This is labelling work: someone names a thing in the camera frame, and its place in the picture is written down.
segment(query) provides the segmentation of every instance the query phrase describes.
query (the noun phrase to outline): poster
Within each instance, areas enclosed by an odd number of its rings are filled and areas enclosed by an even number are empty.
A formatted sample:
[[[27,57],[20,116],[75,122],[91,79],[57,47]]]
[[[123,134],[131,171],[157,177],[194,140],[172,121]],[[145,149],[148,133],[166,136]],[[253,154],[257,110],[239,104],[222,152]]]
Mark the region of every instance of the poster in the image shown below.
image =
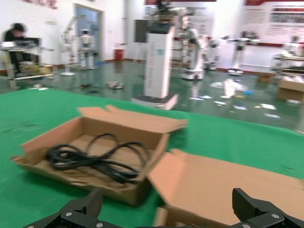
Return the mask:
[[[155,0],[146,0],[144,10],[145,19],[149,19],[149,14],[155,4]],[[171,4],[173,7],[187,8],[188,19],[191,26],[197,29],[199,34],[212,35],[213,20],[214,20],[214,9],[216,6],[216,0],[200,0],[200,1],[181,1],[172,0]],[[179,31],[176,30],[175,37],[178,37]]]
[[[257,35],[261,43],[284,44],[291,36],[304,42],[304,1],[246,0],[242,31]]]

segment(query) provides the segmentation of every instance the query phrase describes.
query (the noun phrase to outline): table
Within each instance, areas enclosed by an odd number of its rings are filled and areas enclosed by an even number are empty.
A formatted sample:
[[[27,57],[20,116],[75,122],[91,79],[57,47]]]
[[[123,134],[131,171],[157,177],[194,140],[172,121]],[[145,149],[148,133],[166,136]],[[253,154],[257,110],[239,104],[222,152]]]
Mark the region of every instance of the table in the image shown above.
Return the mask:
[[[77,107],[118,108],[188,119],[186,129],[171,135],[169,147],[304,178],[304,136],[288,129],[200,114],[163,111],[113,99],[57,90],[23,90],[0,95],[0,227],[23,227],[57,212],[87,191],[28,173],[10,161],[19,147],[59,124],[79,116]],[[152,224],[162,202],[153,191],[146,203],[132,208],[104,198],[100,220],[132,228]]]
[[[16,77],[14,70],[11,67],[12,63],[10,60],[10,52],[29,52],[29,53],[36,52],[37,55],[40,56],[42,54],[42,52],[54,51],[53,49],[48,49],[48,48],[43,48],[43,47],[42,48],[41,47],[34,47],[34,48],[21,48],[21,47],[3,48],[3,47],[0,47],[0,51],[4,52],[5,60],[6,60],[5,68],[8,73],[8,76],[0,76],[0,78],[9,80],[9,85],[12,89],[17,88],[17,84],[16,84],[17,80],[24,80],[24,79],[37,78],[37,77],[50,77],[50,76],[54,76],[55,72],[57,72],[57,67],[55,65],[48,65],[53,68],[52,74]]]

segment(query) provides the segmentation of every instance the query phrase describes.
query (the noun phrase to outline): box on floor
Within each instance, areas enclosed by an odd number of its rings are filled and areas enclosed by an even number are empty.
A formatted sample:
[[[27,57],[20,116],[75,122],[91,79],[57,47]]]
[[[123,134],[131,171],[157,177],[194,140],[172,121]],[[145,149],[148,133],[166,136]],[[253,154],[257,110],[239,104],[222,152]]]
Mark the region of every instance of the box on floor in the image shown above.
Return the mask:
[[[149,173],[149,179],[166,203],[157,210],[155,226],[220,228],[236,224],[234,188],[304,220],[303,183],[281,174],[172,150]]]
[[[304,101],[304,83],[292,81],[292,77],[283,77],[276,95],[282,100]]]
[[[105,196],[130,205],[139,205],[150,192],[151,184],[147,180],[147,173],[165,153],[168,133],[185,127],[187,121],[125,111],[112,106],[108,106],[107,110],[87,107],[79,108],[79,111],[83,117],[72,119],[23,144],[25,156],[15,156],[12,158],[13,162],[28,171],[81,188],[90,190],[96,186],[102,187]],[[68,143],[84,150],[94,137],[103,133],[116,135],[122,143],[139,141],[148,148],[151,156],[135,179],[137,184],[119,184],[88,167],[58,171],[46,160],[47,148]],[[90,155],[102,155],[113,146],[114,142],[108,138],[99,139],[91,147]],[[138,170],[142,165],[136,154],[127,148],[120,149],[114,155],[114,160]]]

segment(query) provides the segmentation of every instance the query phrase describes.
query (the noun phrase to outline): white robot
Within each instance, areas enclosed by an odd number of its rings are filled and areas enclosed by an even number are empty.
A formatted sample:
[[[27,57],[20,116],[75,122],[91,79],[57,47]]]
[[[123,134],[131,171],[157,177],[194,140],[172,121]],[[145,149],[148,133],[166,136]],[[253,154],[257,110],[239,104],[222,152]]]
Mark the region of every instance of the white robot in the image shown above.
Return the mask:
[[[274,64],[272,70],[280,72],[283,68],[299,66],[300,64],[293,61],[286,61],[285,58],[300,57],[302,55],[301,44],[299,43],[300,37],[293,36],[291,41],[283,45],[282,52],[273,57]]]
[[[174,25],[186,12],[185,8],[172,8],[168,1],[157,0],[152,16],[158,19],[153,20],[147,35],[144,89],[141,95],[132,98],[133,102],[165,110],[176,105],[178,94],[169,93]]]
[[[207,50],[204,55],[205,70],[216,70],[219,61],[219,49],[223,40],[228,40],[229,36],[224,36],[220,39],[209,39]]]
[[[228,70],[228,73],[233,76],[241,76],[243,70],[241,65],[244,58],[245,48],[248,44],[257,45],[260,41],[257,37],[251,37],[247,35],[247,32],[242,32],[241,37],[237,39],[228,39],[228,42],[235,42],[235,50],[232,58],[232,68]]]
[[[94,67],[94,52],[95,52],[95,36],[89,34],[89,30],[81,30],[79,37],[79,56],[82,69],[95,69]]]
[[[283,45],[282,55],[286,57],[300,56],[301,55],[301,44],[299,43],[300,37],[293,36],[291,41]]]
[[[80,19],[80,18],[84,18],[85,16],[74,16],[66,30],[64,31],[63,35],[62,35],[62,40],[63,40],[63,53],[65,55],[65,71],[63,73],[61,73],[61,75],[64,76],[72,76],[75,73],[72,73],[70,71],[70,67],[71,65],[75,65],[76,64],[76,54],[75,54],[75,40],[76,40],[76,36],[72,35],[71,32],[74,29],[74,23]]]
[[[188,39],[194,44],[191,51],[191,60],[188,68],[183,69],[182,78],[187,80],[202,80],[204,78],[204,59],[203,54],[208,45],[208,37],[198,34],[196,29],[188,28],[184,33],[180,34],[181,38]]]

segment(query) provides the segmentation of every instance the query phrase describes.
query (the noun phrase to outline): black cable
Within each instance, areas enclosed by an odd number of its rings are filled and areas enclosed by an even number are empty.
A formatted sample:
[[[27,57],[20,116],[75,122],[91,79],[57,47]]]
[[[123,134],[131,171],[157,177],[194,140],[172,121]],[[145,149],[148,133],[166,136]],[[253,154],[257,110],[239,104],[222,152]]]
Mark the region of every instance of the black cable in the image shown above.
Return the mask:
[[[101,156],[89,156],[90,149],[92,145],[100,138],[110,136],[115,142],[115,147],[106,152]],[[140,147],[146,153],[146,159],[142,154],[134,147]],[[87,146],[86,150],[83,152],[79,148],[72,146],[70,144],[59,144],[51,147],[47,151],[46,159],[50,165],[56,170],[70,170],[82,166],[88,166],[92,169],[98,170],[105,175],[112,178],[118,183],[136,183],[134,178],[136,178],[141,170],[132,168],[129,165],[112,161],[111,157],[119,152],[121,148],[129,148],[131,151],[137,154],[138,158],[142,163],[142,168],[145,167],[147,161],[150,158],[149,151],[141,142],[126,142],[120,143],[118,138],[110,133],[104,133],[96,136]]]

